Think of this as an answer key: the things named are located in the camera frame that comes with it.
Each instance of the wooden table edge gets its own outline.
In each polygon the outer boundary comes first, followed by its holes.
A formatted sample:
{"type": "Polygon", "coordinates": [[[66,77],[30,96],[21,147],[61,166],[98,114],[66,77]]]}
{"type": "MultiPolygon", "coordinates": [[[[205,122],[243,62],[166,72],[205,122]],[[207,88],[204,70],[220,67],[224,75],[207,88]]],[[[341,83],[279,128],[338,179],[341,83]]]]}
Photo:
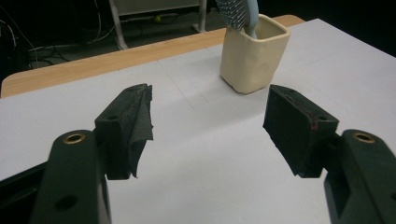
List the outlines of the wooden table edge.
{"type": "MultiPolygon", "coordinates": [[[[292,26],[304,22],[293,15],[284,15],[273,19],[284,26],[292,26]]],[[[69,63],[19,72],[3,80],[1,97],[35,91],[85,77],[102,75],[141,63],[157,61],[193,50],[212,47],[221,44],[224,35],[225,29],[219,29],[137,48],[110,52],[69,63]]]]}

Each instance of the white tabletop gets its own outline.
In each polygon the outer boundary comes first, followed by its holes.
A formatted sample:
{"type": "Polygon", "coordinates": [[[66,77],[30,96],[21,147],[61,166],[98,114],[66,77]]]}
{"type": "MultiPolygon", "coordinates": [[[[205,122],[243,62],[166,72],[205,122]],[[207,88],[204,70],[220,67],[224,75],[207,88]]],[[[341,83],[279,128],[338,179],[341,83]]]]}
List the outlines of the white tabletop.
{"type": "MultiPolygon", "coordinates": [[[[299,91],[395,152],[396,59],[321,20],[290,27],[273,83],[299,91]]],[[[323,172],[293,176],[262,128],[268,88],[236,93],[222,45],[0,100],[0,179],[48,158],[53,140],[125,88],[153,86],[154,141],[138,179],[108,181],[113,223],[330,223],[323,172]]]]}

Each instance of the ceramic holder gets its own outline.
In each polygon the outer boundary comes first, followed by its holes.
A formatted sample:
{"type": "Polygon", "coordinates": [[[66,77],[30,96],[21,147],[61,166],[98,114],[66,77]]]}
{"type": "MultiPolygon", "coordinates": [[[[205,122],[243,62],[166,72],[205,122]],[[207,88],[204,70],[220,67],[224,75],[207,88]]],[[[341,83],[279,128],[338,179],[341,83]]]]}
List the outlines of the ceramic holder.
{"type": "Polygon", "coordinates": [[[257,39],[227,28],[221,55],[220,75],[237,92],[251,93],[267,87],[282,59],[290,30],[259,15],[257,39]]]}

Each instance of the metal leg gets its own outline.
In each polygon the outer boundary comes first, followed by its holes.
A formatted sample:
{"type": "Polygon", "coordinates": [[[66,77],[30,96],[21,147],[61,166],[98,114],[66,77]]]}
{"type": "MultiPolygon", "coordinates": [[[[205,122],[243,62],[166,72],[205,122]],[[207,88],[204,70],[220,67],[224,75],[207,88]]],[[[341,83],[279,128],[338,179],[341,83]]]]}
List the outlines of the metal leg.
{"type": "Polygon", "coordinates": [[[194,24],[192,26],[198,33],[206,32],[206,30],[205,30],[206,3],[207,3],[207,0],[200,0],[199,1],[199,19],[200,19],[200,23],[199,24],[194,24]]]}
{"type": "Polygon", "coordinates": [[[116,28],[116,33],[117,33],[116,41],[119,44],[119,48],[128,49],[128,46],[126,45],[125,40],[123,38],[119,11],[117,10],[116,4],[114,3],[114,0],[108,0],[108,3],[110,4],[111,14],[113,15],[114,26],[116,28]]]}

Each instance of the brush bristles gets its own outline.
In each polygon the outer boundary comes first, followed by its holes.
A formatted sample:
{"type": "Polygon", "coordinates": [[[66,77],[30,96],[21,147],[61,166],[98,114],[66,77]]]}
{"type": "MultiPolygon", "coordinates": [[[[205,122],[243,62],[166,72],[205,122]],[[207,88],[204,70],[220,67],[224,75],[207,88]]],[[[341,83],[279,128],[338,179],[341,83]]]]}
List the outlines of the brush bristles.
{"type": "Polygon", "coordinates": [[[225,23],[240,31],[247,22],[246,0],[216,0],[225,23]]]}

